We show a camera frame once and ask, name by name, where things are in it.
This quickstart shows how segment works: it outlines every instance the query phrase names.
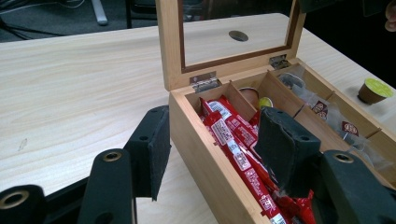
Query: wooden table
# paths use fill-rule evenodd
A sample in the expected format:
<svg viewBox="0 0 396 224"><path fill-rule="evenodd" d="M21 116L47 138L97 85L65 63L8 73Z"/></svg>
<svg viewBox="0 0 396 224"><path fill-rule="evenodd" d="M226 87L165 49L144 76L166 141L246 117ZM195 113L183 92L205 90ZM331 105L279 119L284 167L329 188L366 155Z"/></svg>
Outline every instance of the wooden table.
<svg viewBox="0 0 396 224"><path fill-rule="evenodd" d="M0 45L0 190L45 194L89 175L94 157L122 148L146 112L167 105L157 27ZM396 133L396 97L376 105L357 92L373 77L304 30L300 59ZM139 223L217 223L172 147L158 202L137 200Z"/></svg>

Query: wooden box lid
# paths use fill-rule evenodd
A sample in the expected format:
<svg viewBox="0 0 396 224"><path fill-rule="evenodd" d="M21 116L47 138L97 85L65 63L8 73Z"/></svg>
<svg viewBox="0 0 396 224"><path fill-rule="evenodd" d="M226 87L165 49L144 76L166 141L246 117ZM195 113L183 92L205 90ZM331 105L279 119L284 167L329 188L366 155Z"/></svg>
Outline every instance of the wooden box lid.
<svg viewBox="0 0 396 224"><path fill-rule="evenodd" d="M295 58L305 17L298 0L263 1L272 3L246 8L233 6L232 0L198 2L184 2L183 6L183 0L156 0L163 78L168 91L202 78L270 68L274 58ZM282 9L273 6L279 2L288 5ZM230 8L236 10L222 11Z"/></svg>

